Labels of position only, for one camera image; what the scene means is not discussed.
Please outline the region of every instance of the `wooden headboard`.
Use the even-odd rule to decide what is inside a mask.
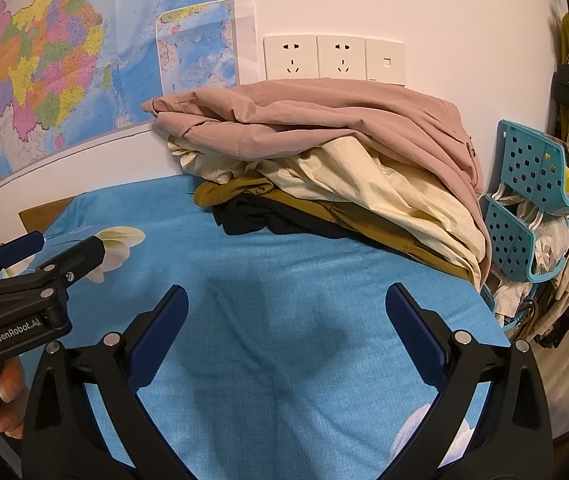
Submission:
[[[25,209],[18,213],[26,232],[45,232],[74,198],[74,196],[63,198],[61,200],[56,200],[55,202],[49,202],[48,204],[32,207],[31,209]]]

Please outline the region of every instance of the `electrical socket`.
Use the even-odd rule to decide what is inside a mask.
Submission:
[[[267,79],[317,78],[315,36],[265,36]]]
[[[319,76],[333,79],[366,79],[364,40],[349,36],[318,36]]]
[[[366,40],[366,76],[369,81],[407,84],[407,46],[384,40]]]

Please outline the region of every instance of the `map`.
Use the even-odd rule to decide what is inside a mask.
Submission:
[[[165,12],[156,37],[165,94],[235,84],[231,0]]]
[[[231,0],[0,0],[0,183],[150,98],[235,85],[232,25]]]

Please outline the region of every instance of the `fingernail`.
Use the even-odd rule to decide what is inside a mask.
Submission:
[[[18,440],[22,439],[22,428],[15,428],[14,430],[5,431],[5,435],[11,438],[16,438]]]
[[[10,381],[4,381],[0,385],[0,398],[2,402],[9,403],[16,398],[18,394],[18,388],[15,386],[14,383]]]
[[[4,433],[5,431],[10,430],[11,428],[11,421],[8,420],[6,416],[0,417],[0,433]]]

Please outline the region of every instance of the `white wall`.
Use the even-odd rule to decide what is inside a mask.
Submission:
[[[500,118],[547,128],[561,12],[562,0],[256,0],[260,50],[284,33],[405,41],[407,86],[459,107],[487,174]],[[0,189],[0,241],[23,233],[24,208],[176,171],[149,133],[65,158]]]

